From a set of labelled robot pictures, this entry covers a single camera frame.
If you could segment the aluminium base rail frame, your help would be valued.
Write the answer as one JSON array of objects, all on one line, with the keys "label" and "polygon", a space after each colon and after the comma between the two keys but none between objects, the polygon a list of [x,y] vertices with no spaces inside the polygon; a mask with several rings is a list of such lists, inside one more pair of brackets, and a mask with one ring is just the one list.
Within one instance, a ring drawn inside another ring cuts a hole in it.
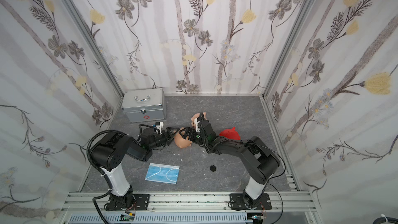
[{"label": "aluminium base rail frame", "polygon": [[[60,210],[60,222],[69,222],[72,214],[96,214],[92,199],[99,192],[71,192]],[[231,192],[152,192],[146,201],[146,208],[133,208],[136,214],[177,214],[177,213],[233,213],[236,202]],[[275,219],[272,214],[285,218],[289,214],[304,214],[308,224],[321,224],[316,204],[306,191],[266,191],[266,200],[259,210],[265,210],[269,222]]]}]

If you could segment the pink piggy bank rear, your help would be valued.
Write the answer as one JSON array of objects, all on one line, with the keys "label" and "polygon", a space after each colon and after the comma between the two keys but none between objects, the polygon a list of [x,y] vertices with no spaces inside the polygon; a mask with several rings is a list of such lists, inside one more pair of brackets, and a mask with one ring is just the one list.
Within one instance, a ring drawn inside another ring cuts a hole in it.
[{"label": "pink piggy bank rear", "polygon": [[[195,114],[192,118],[191,118],[191,125],[192,125],[192,127],[196,127],[196,124],[195,124],[195,119],[197,119],[197,118],[199,118],[200,117],[200,114],[201,113],[197,113],[197,114]],[[206,117],[206,112],[203,112],[203,116],[204,116],[204,118],[205,119],[207,119],[207,117]]]}]

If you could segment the blue surgical face mask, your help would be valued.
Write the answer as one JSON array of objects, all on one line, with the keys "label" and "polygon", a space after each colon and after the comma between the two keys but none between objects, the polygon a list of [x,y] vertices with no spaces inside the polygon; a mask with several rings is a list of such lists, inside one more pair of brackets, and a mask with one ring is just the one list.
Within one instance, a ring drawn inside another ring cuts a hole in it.
[{"label": "blue surgical face mask", "polygon": [[151,163],[149,165],[145,180],[166,184],[177,184],[179,175],[178,166]]}]

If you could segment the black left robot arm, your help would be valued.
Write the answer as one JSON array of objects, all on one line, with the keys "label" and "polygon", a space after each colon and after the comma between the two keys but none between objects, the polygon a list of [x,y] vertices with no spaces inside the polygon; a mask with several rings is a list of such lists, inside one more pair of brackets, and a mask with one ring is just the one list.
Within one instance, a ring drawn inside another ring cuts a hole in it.
[{"label": "black left robot arm", "polygon": [[87,144],[87,158],[105,178],[112,197],[132,194],[132,186],[121,165],[125,156],[147,162],[154,149],[169,146],[180,131],[180,128],[162,130],[158,125],[140,124],[138,127],[138,138],[118,130],[105,130],[95,134]]}]

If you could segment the red piggy bank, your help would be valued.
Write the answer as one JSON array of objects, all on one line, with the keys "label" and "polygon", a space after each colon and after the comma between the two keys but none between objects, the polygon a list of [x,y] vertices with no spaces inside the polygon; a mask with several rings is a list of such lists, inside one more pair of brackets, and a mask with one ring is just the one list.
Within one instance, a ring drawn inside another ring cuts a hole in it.
[{"label": "red piggy bank", "polygon": [[236,140],[236,141],[240,141],[241,140],[241,136],[236,131],[235,127],[231,128],[231,129],[223,130],[223,131],[221,131],[219,133],[219,135],[221,137],[225,137],[225,138],[230,139],[230,140]]}]

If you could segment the tan piggy bank front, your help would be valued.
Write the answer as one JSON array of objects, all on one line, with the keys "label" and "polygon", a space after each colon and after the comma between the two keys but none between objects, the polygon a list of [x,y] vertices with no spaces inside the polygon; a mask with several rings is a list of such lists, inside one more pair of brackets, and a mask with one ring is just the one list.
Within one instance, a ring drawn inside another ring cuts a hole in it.
[{"label": "tan piggy bank front", "polygon": [[192,142],[188,139],[184,139],[183,136],[178,132],[174,137],[174,142],[180,149],[188,148],[192,146]]}]

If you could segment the silver metal first aid case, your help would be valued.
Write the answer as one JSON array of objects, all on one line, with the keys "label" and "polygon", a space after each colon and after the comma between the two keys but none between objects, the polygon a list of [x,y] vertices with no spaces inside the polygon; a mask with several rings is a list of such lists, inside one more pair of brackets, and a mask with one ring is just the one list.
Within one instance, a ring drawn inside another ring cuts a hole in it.
[{"label": "silver metal first aid case", "polygon": [[130,122],[166,119],[166,102],[162,89],[134,90],[125,93],[121,105]]}]

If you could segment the small green circuit board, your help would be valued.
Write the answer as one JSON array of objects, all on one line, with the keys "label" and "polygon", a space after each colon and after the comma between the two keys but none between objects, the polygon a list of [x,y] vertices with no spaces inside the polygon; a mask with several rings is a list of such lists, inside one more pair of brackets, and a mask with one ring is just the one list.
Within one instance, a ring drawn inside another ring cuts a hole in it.
[{"label": "small green circuit board", "polygon": [[121,217],[120,217],[121,222],[132,222],[134,220],[135,220],[135,214],[132,214],[132,213],[121,214]]}]

